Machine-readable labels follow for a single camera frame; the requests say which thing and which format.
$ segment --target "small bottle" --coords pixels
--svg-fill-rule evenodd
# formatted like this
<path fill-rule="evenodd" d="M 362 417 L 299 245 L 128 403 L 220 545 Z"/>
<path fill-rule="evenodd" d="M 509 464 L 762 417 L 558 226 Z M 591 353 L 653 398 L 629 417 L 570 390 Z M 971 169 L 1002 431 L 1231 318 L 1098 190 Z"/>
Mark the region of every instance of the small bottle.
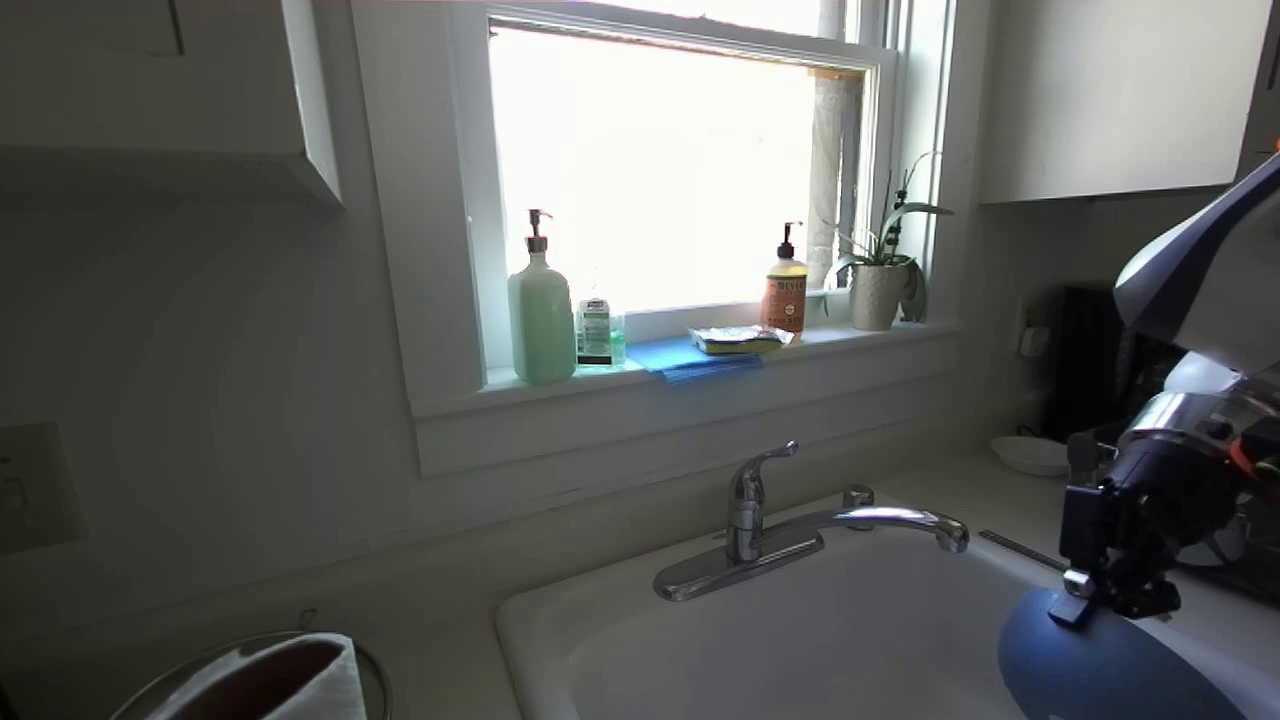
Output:
<path fill-rule="evenodd" d="M 805 286 L 809 286 L 809 270 L 796 260 L 793 226 L 785 226 L 785 242 L 776 245 L 776 263 L 766 271 L 766 294 L 758 304 L 758 324 L 801 333 Z"/>
<path fill-rule="evenodd" d="M 584 301 L 581 324 L 577 324 L 577 365 L 613 365 L 608 333 L 613 333 L 608 301 L 598 297 Z"/>
<path fill-rule="evenodd" d="M 512 276 L 514 377 L 555 384 L 570 377 L 570 304 L 569 279 L 547 263 L 544 213 L 526 207 L 526 270 Z"/>

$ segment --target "pump bottle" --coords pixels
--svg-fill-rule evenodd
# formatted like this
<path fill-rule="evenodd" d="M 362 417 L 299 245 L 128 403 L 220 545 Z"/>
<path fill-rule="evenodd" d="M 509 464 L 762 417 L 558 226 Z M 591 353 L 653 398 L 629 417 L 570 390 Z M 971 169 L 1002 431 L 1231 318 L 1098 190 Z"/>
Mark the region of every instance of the pump bottle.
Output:
<path fill-rule="evenodd" d="M 805 286 L 809 286 L 809 270 L 796 260 L 793 226 L 785 226 L 785 242 L 776 245 L 776 263 L 766 271 L 766 287 L 758 304 L 758 324 L 801 333 Z"/>
<path fill-rule="evenodd" d="M 514 377 L 555 384 L 570 377 L 570 304 L 569 279 L 547 263 L 544 213 L 526 207 L 526 270 L 512 276 Z"/>

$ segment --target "sink basin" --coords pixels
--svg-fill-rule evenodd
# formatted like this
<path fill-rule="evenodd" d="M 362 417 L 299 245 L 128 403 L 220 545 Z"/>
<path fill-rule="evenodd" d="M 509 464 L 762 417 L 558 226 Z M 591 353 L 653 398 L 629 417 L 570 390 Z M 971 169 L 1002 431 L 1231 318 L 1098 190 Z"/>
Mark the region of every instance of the sink basin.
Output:
<path fill-rule="evenodd" d="M 1041 711 L 1007 690 L 1001 635 L 1007 641 L 1028 598 L 1061 583 L 1053 568 L 982 537 L 962 558 L 905 531 L 824 537 L 829 550 L 809 559 L 682 604 L 660 599 L 653 578 L 712 545 L 678 545 L 512 598 L 495 626 L 525 711 L 530 720 Z M 1167 641 L 1117 626 L 1139 635 L 1144 654 L 1173 656 Z M 1178 645 L 1178 656 L 1173 665 L 1190 682 L 1205 670 L 1198 684 L 1218 690 L 1242 717 L 1280 711 L 1239 682 L 1239 665 L 1205 645 Z"/>

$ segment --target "window pane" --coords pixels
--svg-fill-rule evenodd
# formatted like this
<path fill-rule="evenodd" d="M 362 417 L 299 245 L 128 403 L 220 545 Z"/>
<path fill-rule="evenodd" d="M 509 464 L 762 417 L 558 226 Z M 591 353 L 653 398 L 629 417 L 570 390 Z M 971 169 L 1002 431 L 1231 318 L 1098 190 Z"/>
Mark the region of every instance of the window pane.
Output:
<path fill-rule="evenodd" d="M 577 301 L 754 301 L 785 221 L 809 213 L 809 67 L 500 29 L 490 88 L 509 270 L 525 207 L 547 207 Z"/>
<path fill-rule="evenodd" d="M 718 26 L 770 29 L 793 37 L 824 37 L 820 9 L 838 0 L 608 0 L 619 9 L 664 11 L 664 16 L 708 16 Z"/>

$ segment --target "wall cabinet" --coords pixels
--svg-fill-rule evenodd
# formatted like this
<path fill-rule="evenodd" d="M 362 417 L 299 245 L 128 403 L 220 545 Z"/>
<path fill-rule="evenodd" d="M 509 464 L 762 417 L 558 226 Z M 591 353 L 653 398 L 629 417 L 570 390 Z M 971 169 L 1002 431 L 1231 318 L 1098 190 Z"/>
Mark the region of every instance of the wall cabinet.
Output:
<path fill-rule="evenodd" d="M 1280 152 L 1280 5 L 1268 16 L 1259 49 L 1239 169 L 1257 169 L 1270 152 Z"/>
<path fill-rule="evenodd" d="M 1274 112 L 1257 118 L 1270 0 L 1001 0 L 996 16 L 982 200 L 1231 185 L 1274 137 Z"/>
<path fill-rule="evenodd" d="M 334 200 L 311 0 L 0 0 L 0 194 Z"/>

